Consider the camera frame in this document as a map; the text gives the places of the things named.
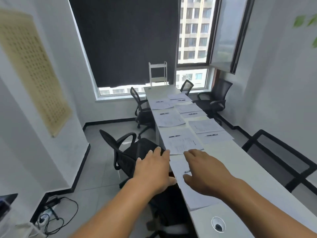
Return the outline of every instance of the black office chair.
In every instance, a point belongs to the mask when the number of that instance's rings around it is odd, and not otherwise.
[[[198,100],[193,101],[193,103],[197,104],[208,117],[214,118],[220,125],[222,125],[221,120],[217,118],[217,114],[226,107],[225,98],[231,86],[231,82],[219,79],[213,86],[211,92],[199,93]]]
[[[144,159],[149,150],[154,150],[158,145],[152,141],[142,138],[136,140],[135,133],[128,133],[118,140],[115,140],[110,134],[99,130],[103,139],[114,149],[114,163],[116,170],[122,169],[128,176],[126,180],[119,184],[122,188],[125,183],[133,177],[135,163],[138,157]],[[129,136],[132,136],[132,142],[125,151],[119,150],[120,145]],[[164,192],[154,196],[149,202],[153,220],[147,223],[147,227],[154,233],[150,238],[160,235],[161,237],[189,237],[183,236],[189,233],[185,223],[190,224],[190,216],[183,200],[182,194],[177,185],[167,188]]]
[[[145,125],[146,127],[139,133],[138,139],[141,138],[141,134],[143,134],[148,129],[155,129],[155,120],[151,111],[151,108],[142,108],[142,104],[147,102],[147,99],[141,100],[138,93],[135,91],[133,87],[130,89],[130,93],[138,104],[138,107],[135,111],[136,119],[135,121],[138,124],[137,128],[140,128],[140,125]]]
[[[317,188],[306,180],[317,165],[283,141],[260,129],[242,149],[289,192],[302,183],[317,194]]]
[[[183,83],[180,91],[183,92],[188,96],[189,92],[191,91],[191,89],[194,87],[194,84],[189,81],[189,80],[185,80],[185,82]]]

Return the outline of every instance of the black cable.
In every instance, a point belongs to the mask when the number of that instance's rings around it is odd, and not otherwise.
[[[62,199],[68,199],[68,200],[70,200],[70,201],[73,201],[73,202],[76,204],[76,206],[77,206],[77,210],[76,210],[75,214],[73,215],[73,217],[72,217],[66,224],[64,224],[64,223],[65,223],[65,220],[64,220],[63,218],[59,217],[58,220],[62,220],[63,223],[62,223],[62,225],[61,225],[59,228],[57,228],[57,229],[55,229],[55,230],[53,230],[53,231],[48,231],[48,227],[49,227],[50,222],[51,222],[52,220],[57,220],[57,218],[54,218],[54,219],[50,220],[50,215],[49,215],[49,214],[42,214],[42,215],[39,217],[39,219],[41,219],[42,216],[48,216],[48,217],[49,217],[49,220],[47,221],[47,223],[46,223],[46,225],[45,225],[45,228],[44,228],[44,233],[45,233],[45,235],[47,235],[46,237],[48,237],[49,235],[56,234],[57,232],[59,232],[59,231],[61,230],[61,228],[63,228],[63,227],[65,227],[66,225],[68,225],[68,224],[70,223],[70,221],[75,217],[75,215],[76,215],[77,212],[78,212],[79,206],[78,206],[78,203],[77,203],[76,201],[74,201],[74,200],[72,200],[72,199],[70,199],[70,198],[68,198],[68,197],[61,197],[60,200],[62,200]]]

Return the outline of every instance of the hand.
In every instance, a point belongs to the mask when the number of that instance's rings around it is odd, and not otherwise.
[[[197,149],[185,151],[184,155],[192,172],[192,176],[183,176],[185,183],[202,195],[222,198],[235,180],[224,164]]]
[[[170,185],[177,183],[174,177],[168,175],[170,170],[170,151],[164,151],[161,156],[161,148],[154,152],[150,150],[143,160],[137,159],[133,179],[146,185],[152,195],[159,194]]]

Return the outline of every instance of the green leaf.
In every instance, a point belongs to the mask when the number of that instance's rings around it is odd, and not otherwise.
[[[317,47],[317,37],[315,38],[315,40],[313,41],[313,48]]]
[[[310,19],[309,23],[307,24],[307,27],[309,27],[310,25],[316,25],[317,24],[317,14],[315,14],[314,16],[312,16],[312,18]]]
[[[295,18],[293,27],[300,27],[301,25],[303,25],[305,18],[306,18],[306,15],[297,16]]]

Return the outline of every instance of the white table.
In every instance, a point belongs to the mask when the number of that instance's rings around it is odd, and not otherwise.
[[[156,86],[144,88],[148,100],[167,98],[168,94],[178,94],[180,91],[173,85]],[[185,125],[172,128],[156,127],[156,142],[160,144],[160,132],[165,129],[189,128],[196,136],[195,132],[188,125],[190,120],[204,120],[207,116],[188,118]],[[252,188],[262,196],[270,200],[275,205],[282,204],[280,207],[284,211],[291,207],[292,213],[301,216],[304,220],[309,220],[310,225],[317,227],[317,217],[311,213],[299,200],[288,192],[278,181],[276,181],[266,170],[264,170],[255,160],[253,160],[243,149],[233,140],[216,142],[212,144],[202,144],[204,151],[209,155],[220,160],[231,174],[246,181]],[[171,156],[171,159],[184,159],[184,155]],[[190,211],[193,224],[199,238],[210,237],[253,237],[240,218],[224,203],[219,203],[206,208]],[[217,232],[211,225],[213,217],[220,217],[226,224],[224,233]]]

